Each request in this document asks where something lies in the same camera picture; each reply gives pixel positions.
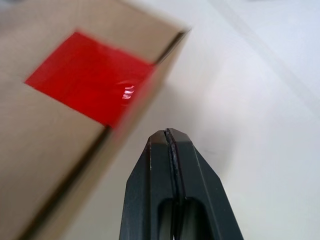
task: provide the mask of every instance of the white surface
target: white surface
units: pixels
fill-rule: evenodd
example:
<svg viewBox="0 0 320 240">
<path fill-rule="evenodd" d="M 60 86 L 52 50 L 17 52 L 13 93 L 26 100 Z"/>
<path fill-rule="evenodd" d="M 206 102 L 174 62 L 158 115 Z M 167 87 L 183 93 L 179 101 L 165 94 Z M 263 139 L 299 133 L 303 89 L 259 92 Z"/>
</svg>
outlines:
<svg viewBox="0 0 320 240">
<path fill-rule="evenodd" d="M 192 32 L 63 239 L 118 239 L 127 178 L 166 127 L 187 133 L 220 176 L 246 240 L 320 239 L 320 3 L 140 2 Z"/>
</svg>

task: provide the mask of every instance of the cardboard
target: cardboard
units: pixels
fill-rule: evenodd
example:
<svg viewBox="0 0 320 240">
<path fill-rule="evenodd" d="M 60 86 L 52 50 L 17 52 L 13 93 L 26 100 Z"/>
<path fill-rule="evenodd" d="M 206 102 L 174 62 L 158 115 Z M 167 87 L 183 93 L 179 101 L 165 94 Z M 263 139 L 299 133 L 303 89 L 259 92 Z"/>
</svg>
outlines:
<svg viewBox="0 0 320 240">
<path fill-rule="evenodd" d="M 155 72 L 117 128 L 24 81 L 80 30 Z M 0 239 L 57 239 L 159 90 L 183 27 L 113 0 L 27 0 L 0 15 Z"/>
</svg>

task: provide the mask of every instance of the cardboard box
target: cardboard box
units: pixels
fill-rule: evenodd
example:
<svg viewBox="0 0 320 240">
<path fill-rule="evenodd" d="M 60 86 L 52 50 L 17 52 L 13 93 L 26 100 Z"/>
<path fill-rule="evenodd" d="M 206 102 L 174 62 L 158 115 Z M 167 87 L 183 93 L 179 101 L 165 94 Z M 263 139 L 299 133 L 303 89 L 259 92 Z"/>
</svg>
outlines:
<svg viewBox="0 0 320 240">
<path fill-rule="evenodd" d="M 52 63 L 49 56 L 77 31 L 152 66 L 134 99 L 111 125 L 86 114 L 88 108 L 75 108 L 35 84 L 57 72 L 46 70 Z M 57 239 L 68 227 L 160 89 L 185 35 L 178 24 L 114 0 L 26 0 L 1 13 L 1 240 Z M 120 72 L 130 67 L 123 65 Z M 32 78 L 39 71 L 47 75 Z M 64 75 L 57 93 L 73 78 Z M 106 106 L 99 110 L 107 112 L 110 105 Z"/>
</svg>

